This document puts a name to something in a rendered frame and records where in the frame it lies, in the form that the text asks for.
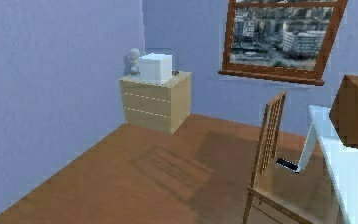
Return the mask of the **brown cardboard box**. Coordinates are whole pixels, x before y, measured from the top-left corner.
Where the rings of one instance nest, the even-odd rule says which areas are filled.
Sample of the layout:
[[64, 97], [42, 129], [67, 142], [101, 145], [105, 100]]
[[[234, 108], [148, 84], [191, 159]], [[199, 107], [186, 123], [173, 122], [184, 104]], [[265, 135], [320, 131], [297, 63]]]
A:
[[358, 148], [358, 76], [343, 77], [329, 117], [341, 142]]

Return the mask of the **brown framed window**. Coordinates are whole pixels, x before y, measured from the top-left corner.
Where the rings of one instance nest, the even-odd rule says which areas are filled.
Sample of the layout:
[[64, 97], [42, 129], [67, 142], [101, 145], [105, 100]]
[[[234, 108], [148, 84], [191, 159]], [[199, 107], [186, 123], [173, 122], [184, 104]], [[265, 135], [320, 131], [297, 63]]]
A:
[[322, 86], [348, 0], [229, 0], [221, 75]]

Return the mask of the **brown wooden chair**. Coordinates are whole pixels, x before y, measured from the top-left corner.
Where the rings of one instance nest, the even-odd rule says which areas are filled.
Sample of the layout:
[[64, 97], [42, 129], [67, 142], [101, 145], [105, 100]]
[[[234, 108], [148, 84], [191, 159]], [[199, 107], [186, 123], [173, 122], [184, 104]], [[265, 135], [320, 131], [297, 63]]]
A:
[[250, 211], [261, 211], [263, 204], [297, 224], [339, 224], [339, 203], [321, 154], [300, 173], [277, 163], [285, 98], [281, 92], [266, 104], [242, 224], [249, 224]]

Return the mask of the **white table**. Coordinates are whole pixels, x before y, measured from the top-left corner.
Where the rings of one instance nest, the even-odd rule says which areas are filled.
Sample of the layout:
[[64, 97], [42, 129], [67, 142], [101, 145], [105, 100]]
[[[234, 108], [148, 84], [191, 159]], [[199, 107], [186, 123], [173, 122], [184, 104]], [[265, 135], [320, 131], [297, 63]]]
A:
[[311, 125], [297, 164], [278, 158], [276, 163], [299, 173], [305, 169], [316, 143], [322, 150], [345, 224], [358, 224], [358, 148], [345, 146], [329, 118], [330, 109], [308, 106]]

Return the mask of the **grey small statue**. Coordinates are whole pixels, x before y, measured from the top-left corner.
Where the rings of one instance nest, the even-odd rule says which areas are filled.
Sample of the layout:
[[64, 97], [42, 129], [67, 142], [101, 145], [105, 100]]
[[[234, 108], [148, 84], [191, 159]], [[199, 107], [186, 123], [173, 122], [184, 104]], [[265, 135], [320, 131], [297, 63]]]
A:
[[133, 75], [139, 73], [139, 57], [140, 51], [137, 48], [132, 48], [129, 51], [130, 73]]

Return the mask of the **beige chest of drawers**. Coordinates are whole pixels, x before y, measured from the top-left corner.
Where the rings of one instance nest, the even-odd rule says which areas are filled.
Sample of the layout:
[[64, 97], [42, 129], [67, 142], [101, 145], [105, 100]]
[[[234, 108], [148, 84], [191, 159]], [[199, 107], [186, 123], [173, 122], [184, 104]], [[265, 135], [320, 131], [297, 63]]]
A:
[[119, 80], [127, 124], [173, 134], [190, 115], [191, 72], [179, 71], [163, 85], [127, 75]]

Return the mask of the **white cube box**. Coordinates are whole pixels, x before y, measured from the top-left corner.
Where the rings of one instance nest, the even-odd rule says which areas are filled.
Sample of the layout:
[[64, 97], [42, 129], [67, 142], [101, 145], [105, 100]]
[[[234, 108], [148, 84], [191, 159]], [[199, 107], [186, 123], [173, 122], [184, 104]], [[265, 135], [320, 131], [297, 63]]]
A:
[[147, 54], [139, 58], [140, 79], [147, 83], [162, 85], [172, 78], [172, 56]]

